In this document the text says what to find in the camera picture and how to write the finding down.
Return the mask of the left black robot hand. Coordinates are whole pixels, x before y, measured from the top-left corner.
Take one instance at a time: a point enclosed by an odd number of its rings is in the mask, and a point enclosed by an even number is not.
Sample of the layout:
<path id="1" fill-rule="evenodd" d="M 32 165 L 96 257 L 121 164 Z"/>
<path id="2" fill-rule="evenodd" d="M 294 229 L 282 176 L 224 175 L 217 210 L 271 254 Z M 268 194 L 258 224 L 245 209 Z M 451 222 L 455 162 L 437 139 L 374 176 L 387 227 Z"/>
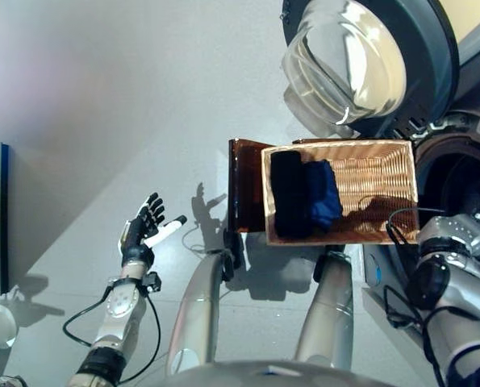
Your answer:
<path id="1" fill-rule="evenodd" d="M 162 198 L 158 193 L 152 193 L 142 203 L 136 216 L 126 221 L 119 239 L 122 266 L 140 262 L 151 268 L 155 260 L 153 248 L 187 222 L 187 217 L 180 215 L 164 224 L 164 212 Z"/>

